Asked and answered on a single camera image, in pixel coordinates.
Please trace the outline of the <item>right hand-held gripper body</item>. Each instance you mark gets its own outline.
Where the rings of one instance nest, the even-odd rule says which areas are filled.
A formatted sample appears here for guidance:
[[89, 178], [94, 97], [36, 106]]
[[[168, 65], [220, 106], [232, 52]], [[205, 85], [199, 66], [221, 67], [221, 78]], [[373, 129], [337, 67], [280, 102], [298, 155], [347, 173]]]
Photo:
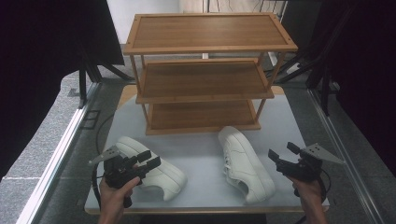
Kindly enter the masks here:
[[339, 164], [344, 163], [341, 159], [334, 156], [319, 144], [301, 148], [301, 152], [295, 155], [300, 157], [297, 163], [279, 158], [279, 161], [275, 162], [276, 169], [283, 175], [304, 182], [312, 182], [320, 177], [321, 166], [324, 161], [331, 161]]

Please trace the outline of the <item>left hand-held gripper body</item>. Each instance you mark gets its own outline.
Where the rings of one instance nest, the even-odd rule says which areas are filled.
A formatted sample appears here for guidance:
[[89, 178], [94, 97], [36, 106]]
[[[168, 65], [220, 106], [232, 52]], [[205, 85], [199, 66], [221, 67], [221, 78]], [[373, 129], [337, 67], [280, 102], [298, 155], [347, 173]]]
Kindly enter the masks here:
[[96, 158], [88, 161], [88, 165], [93, 167], [92, 188], [98, 204], [101, 204], [100, 192], [97, 183], [99, 176], [97, 168], [100, 162], [104, 163], [103, 177], [111, 188], [120, 189], [127, 182], [139, 177], [142, 181], [146, 175], [140, 174], [135, 165], [127, 165], [124, 160], [128, 158], [116, 146], [106, 150]]

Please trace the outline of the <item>white sneaker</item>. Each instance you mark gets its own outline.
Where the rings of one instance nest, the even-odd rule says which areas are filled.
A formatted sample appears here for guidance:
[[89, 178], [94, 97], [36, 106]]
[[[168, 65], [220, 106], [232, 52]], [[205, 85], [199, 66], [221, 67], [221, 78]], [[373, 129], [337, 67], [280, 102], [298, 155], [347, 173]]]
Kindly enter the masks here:
[[[157, 157], [149, 148], [128, 136], [122, 136], [116, 143], [116, 147], [128, 158], [145, 151], [149, 151], [153, 158]], [[168, 202], [176, 198], [187, 182], [188, 178], [181, 170], [161, 159], [161, 164], [146, 174], [140, 188], [143, 190], [158, 189], [163, 193], [163, 200]]]
[[276, 193], [275, 183], [248, 139], [232, 126], [224, 127], [218, 139], [226, 181], [244, 194], [245, 203], [261, 203], [271, 198]]

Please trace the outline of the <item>wooden three-tier shoe rack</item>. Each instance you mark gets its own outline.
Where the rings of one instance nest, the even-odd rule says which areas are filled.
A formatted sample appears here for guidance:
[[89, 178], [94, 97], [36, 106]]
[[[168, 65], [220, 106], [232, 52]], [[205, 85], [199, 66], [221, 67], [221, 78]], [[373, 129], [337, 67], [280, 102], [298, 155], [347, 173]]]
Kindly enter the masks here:
[[275, 79], [263, 56], [297, 50], [272, 13], [137, 14], [131, 59], [149, 134], [260, 129]]

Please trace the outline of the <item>person's right hand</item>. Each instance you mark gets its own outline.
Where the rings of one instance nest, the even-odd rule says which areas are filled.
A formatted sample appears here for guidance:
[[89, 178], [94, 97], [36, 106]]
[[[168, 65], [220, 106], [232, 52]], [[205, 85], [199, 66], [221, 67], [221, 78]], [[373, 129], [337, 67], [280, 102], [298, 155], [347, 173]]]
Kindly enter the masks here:
[[290, 176], [289, 180], [298, 190], [303, 203], [321, 203], [321, 187], [317, 180], [312, 182], [304, 182]]

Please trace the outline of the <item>person's left hand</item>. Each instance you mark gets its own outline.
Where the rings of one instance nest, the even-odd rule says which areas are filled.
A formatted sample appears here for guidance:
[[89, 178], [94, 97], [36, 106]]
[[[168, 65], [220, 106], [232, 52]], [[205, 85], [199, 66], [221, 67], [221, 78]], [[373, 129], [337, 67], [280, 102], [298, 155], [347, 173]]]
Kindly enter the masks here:
[[107, 184], [106, 179], [103, 177], [100, 183], [101, 215], [122, 217], [124, 212], [123, 201], [125, 198], [131, 197], [133, 188], [139, 182], [140, 178], [135, 177], [120, 189], [114, 189]]

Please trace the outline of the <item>pale grey table mat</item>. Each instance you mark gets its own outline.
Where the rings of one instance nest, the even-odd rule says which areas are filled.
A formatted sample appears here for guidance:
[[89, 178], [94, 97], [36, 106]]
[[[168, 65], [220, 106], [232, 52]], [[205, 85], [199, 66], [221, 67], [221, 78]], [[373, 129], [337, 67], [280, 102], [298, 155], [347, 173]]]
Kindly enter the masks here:
[[140, 105], [131, 99], [115, 113], [106, 146], [115, 145], [129, 136], [180, 169], [188, 178], [186, 187], [175, 199], [166, 202], [158, 189], [134, 188], [128, 214], [160, 213], [271, 213], [300, 212], [300, 199], [293, 194], [291, 182], [276, 170], [268, 158], [272, 149], [286, 161], [298, 156], [287, 149], [292, 142], [304, 147], [305, 142], [287, 97], [278, 94], [265, 102], [259, 130], [245, 131], [244, 136], [255, 149], [260, 161], [273, 178], [276, 193], [269, 199], [246, 204], [244, 195], [226, 182], [222, 147], [217, 133], [147, 135], [146, 121]]

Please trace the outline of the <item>black metal stand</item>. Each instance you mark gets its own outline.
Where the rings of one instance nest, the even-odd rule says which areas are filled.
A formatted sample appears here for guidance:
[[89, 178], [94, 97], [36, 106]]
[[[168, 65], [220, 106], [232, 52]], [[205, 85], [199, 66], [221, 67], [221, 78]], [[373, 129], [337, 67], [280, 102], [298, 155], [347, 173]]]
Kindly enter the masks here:
[[307, 47], [299, 49], [293, 58], [281, 66], [280, 72], [291, 68], [300, 59], [310, 55], [311, 53], [314, 53], [315, 57], [306, 65], [303, 65], [296, 71], [276, 81], [277, 84], [283, 84], [307, 71], [311, 71], [305, 82], [305, 86], [308, 89], [314, 89], [318, 84], [321, 84], [321, 90], [319, 92], [320, 108], [326, 115], [329, 114], [328, 101], [329, 94], [331, 92], [331, 76], [327, 62], [336, 41], [339, 39], [354, 9], [355, 7], [350, 4], [347, 4], [344, 9], [338, 9], [333, 14], [331, 20], [327, 23], [321, 34]]
[[98, 68], [99, 65], [102, 65], [104, 68], [124, 80], [134, 80], [133, 77], [130, 77], [125, 73], [121, 72], [121, 70], [116, 68], [114, 65], [106, 63], [102, 59], [89, 54], [83, 46], [79, 47], [78, 55], [80, 56], [80, 67], [78, 70], [79, 109], [83, 108], [88, 101], [86, 77], [89, 77], [90, 80], [94, 83], [100, 83], [102, 80], [102, 75]]

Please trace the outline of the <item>dark curtain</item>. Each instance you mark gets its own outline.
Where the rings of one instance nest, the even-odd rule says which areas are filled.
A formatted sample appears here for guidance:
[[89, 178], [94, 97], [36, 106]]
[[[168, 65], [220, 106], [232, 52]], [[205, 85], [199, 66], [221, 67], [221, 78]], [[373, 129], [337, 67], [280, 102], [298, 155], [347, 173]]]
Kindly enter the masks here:
[[396, 176], [396, 0], [322, 0], [314, 36], [349, 7], [325, 64], [337, 100]]
[[107, 0], [0, 0], [0, 180], [84, 56], [123, 64]]

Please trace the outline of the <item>aluminium floor rail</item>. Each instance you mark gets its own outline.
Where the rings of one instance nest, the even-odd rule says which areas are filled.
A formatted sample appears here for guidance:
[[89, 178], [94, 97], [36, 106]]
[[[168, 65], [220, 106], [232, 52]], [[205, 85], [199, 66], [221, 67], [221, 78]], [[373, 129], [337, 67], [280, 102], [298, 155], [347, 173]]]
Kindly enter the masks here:
[[61, 92], [32, 140], [3, 178], [21, 200], [11, 224], [32, 224], [69, 150], [88, 105], [69, 84]]
[[347, 148], [345, 147], [343, 141], [341, 140], [340, 135], [336, 131], [331, 119], [329, 116], [325, 114], [321, 105], [319, 96], [312, 90], [307, 90], [307, 93], [318, 113], [318, 116], [329, 135], [330, 140], [332, 141], [332, 145], [337, 155], [344, 162], [344, 167], [346, 170], [346, 175], [353, 186], [353, 189], [357, 193], [358, 199], [362, 205], [362, 208], [369, 219], [371, 224], [385, 224], [384, 218], [381, 216], [378, 207], [375, 203], [375, 200], [372, 194], [369, 192], [366, 184], [364, 183], [360, 172], [357, 167], [353, 163], [351, 157], [347, 152]]

